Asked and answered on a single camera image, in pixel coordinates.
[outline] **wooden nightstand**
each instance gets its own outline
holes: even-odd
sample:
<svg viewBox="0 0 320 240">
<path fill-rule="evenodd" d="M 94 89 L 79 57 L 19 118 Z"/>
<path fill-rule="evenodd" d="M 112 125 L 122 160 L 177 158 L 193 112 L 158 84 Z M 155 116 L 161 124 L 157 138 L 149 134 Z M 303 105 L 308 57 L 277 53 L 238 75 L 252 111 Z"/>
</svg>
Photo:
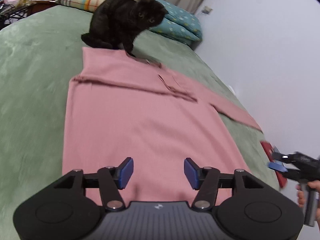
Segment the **wooden nightstand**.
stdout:
<svg viewBox="0 0 320 240">
<path fill-rule="evenodd" d="M 35 4 L 33 6 L 31 6 L 31 8 L 28 10 L 27 16 L 34 14 L 34 13 L 37 13 L 37 12 L 41 12 L 43 10 L 46 10 L 48 8 L 51 8 L 51 7 L 57 5 L 54 1 L 35 0 L 34 2 L 35 2 Z"/>
</svg>

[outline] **red object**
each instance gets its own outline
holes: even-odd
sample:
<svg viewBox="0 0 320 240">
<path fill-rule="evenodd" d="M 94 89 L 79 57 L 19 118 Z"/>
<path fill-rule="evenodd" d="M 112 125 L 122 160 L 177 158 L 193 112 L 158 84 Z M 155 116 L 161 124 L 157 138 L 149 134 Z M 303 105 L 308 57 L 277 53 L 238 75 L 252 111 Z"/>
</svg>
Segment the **red object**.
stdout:
<svg viewBox="0 0 320 240">
<path fill-rule="evenodd" d="M 266 152 L 269 160 L 271 162 L 274 162 L 274 160 L 272 158 L 273 148 L 272 148 L 271 144 L 269 142 L 265 142 L 265 141 L 261 141 L 260 143 L 261 143 L 262 148 Z M 282 176 L 282 174 L 279 171 L 275 171 L 275 172 L 276 172 L 276 175 L 277 175 L 277 178 L 278 178 L 278 181 L 279 181 L 280 188 L 284 188 L 285 185 L 287 185 L 287 182 L 288 182 L 287 178 Z"/>
</svg>

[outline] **cat's tail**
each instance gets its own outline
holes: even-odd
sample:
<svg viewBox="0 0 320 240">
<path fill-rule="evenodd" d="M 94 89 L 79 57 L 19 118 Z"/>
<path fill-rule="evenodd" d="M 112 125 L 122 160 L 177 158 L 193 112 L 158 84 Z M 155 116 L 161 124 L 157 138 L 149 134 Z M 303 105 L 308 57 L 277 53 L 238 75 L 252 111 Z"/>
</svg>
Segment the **cat's tail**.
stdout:
<svg viewBox="0 0 320 240">
<path fill-rule="evenodd" d="M 110 43 L 94 38 L 90 33 L 82 34 L 81 40 L 93 48 L 112 49 L 112 45 Z"/>
</svg>

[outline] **logo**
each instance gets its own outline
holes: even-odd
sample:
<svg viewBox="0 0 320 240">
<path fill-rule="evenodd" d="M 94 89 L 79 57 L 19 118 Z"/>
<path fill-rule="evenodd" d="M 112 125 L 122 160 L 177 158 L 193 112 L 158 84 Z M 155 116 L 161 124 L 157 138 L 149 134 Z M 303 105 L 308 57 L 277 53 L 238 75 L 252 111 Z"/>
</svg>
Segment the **logo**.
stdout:
<svg viewBox="0 0 320 240">
<path fill-rule="evenodd" d="M 162 208 L 163 208 L 163 205 L 157 204 L 157 205 L 155 205 L 155 208 L 156 208 L 156 209 L 162 209 Z"/>
</svg>

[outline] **bed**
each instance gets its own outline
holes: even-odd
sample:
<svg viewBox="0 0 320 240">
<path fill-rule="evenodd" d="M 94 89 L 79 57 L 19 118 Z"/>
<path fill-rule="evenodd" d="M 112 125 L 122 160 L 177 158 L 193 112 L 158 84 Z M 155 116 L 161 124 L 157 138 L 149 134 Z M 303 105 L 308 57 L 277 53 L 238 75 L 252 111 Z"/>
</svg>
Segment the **bed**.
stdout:
<svg viewBox="0 0 320 240">
<path fill-rule="evenodd" d="M 15 208 L 61 176 L 64 118 L 69 80 L 83 67 L 80 35 L 92 14 L 55 6 L 0 31 L 0 238 L 19 239 Z M 162 62 L 204 84 L 236 105 L 231 91 L 190 47 L 145 31 L 133 54 Z M 252 174 L 273 188 L 263 134 L 220 115 Z"/>
</svg>

